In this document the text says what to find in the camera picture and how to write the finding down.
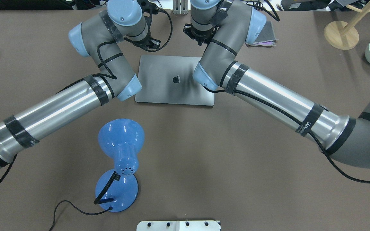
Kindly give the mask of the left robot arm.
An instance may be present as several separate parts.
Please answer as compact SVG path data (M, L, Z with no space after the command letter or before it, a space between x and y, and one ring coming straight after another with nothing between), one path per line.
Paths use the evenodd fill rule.
M113 98L125 101L137 94L142 85L119 43L160 50L160 41L150 32L152 15L158 12L163 10L147 0L109 0L106 9L72 28L68 34L72 46L81 56L91 57L99 73L1 122L0 168L12 163L17 153Z

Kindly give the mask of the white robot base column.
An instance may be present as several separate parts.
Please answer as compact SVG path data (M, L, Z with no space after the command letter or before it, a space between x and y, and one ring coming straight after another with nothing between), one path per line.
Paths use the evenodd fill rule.
M141 221L137 231L220 231L221 223L216 220L167 220Z

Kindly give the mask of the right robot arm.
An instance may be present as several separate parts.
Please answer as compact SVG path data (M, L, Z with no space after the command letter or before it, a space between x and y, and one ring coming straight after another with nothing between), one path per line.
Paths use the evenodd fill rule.
M370 103L355 119L336 115L320 104L235 60L243 44L252 44L266 16L239 0L191 0L191 24L184 31L207 48L193 79L212 91L242 98L287 124L301 136L314 134L328 157L370 168Z

